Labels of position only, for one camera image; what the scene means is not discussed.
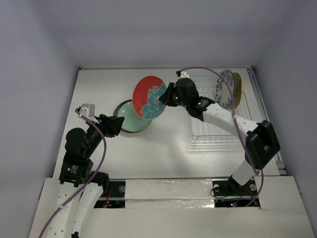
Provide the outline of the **dark teal plate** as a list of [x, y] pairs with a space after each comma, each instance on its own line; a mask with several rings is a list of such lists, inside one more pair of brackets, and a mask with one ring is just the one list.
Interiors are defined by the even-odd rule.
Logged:
[[113, 115], [116, 117], [130, 118], [132, 117], [132, 111], [132, 100], [126, 100], [117, 106], [117, 108], [114, 110]]

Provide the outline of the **light green plate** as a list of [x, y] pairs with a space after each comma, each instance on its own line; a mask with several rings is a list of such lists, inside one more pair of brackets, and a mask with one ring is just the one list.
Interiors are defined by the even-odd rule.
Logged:
[[122, 125], [121, 130], [130, 132], [130, 133], [135, 133], [135, 132], [140, 132], [147, 128], [151, 124], [152, 120], [147, 120], [147, 119], [142, 119], [140, 118], [134, 108], [132, 111], [132, 117], [130, 118], [124, 118], [124, 123]]

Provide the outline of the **red and teal plate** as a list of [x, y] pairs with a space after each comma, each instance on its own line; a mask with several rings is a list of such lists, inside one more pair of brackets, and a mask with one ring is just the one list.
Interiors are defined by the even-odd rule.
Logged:
[[159, 77], [149, 75], [141, 79], [132, 95], [132, 105], [136, 114], [146, 120], [159, 117], [165, 109], [159, 98], [165, 92], [166, 84]]

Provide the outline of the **blue white patterned plate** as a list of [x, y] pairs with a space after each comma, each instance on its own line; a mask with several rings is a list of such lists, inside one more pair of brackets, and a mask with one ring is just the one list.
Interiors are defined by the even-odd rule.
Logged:
[[231, 70], [226, 69], [220, 76], [216, 82], [214, 100], [224, 109], [228, 109], [232, 102], [229, 91], [233, 93], [235, 87], [234, 75]]

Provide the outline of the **yellow brown plate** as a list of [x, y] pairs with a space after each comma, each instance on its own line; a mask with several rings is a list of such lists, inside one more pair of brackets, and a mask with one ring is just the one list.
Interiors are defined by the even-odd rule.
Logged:
[[243, 87], [243, 80], [239, 73], [233, 73], [234, 76], [234, 91], [233, 91], [233, 98], [234, 102], [231, 103], [231, 109], [235, 109], [239, 106], [243, 99], [244, 95], [244, 87]]

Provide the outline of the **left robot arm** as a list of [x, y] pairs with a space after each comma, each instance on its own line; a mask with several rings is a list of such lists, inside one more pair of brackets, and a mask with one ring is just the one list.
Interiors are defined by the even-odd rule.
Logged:
[[74, 128], [66, 135], [56, 208], [42, 228], [41, 238], [80, 237], [97, 200], [111, 193], [108, 174], [93, 171], [90, 157], [107, 137], [119, 135], [124, 117], [89, 117], [79, 109], [75, 112], [89, 128]]

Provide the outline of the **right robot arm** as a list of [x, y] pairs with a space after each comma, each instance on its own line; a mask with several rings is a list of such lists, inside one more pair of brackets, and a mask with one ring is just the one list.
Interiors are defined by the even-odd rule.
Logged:
[[159, 99], [166, 106], [184, 107], [191, 117], [213, 124], [240, 140], [245, 160], [229, 177], [228, 189], [233, 194], [244, 191], [246, 183], [280, 150], [271, 122], [255, 122], [222, 108], [212, 99], [200, 96], [195, 83], [189, 78], [180, 78], [176, 83], [170, 83]]

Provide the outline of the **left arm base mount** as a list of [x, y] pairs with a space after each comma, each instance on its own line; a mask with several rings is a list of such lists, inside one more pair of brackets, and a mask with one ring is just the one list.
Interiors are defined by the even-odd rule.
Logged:
[[101, 195], [94, 208], [125, 208], [126, 180], [110, 180], [107, 193]]

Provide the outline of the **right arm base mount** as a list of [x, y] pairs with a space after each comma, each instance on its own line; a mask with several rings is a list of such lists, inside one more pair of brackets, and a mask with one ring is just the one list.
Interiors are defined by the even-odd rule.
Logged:
[[215, 208], [257, 207], [258, 188], [255, 179], [250, 179], [245, 185], [239, 185], [229, 179], [212, 179], [210, 195], [214, 199]]

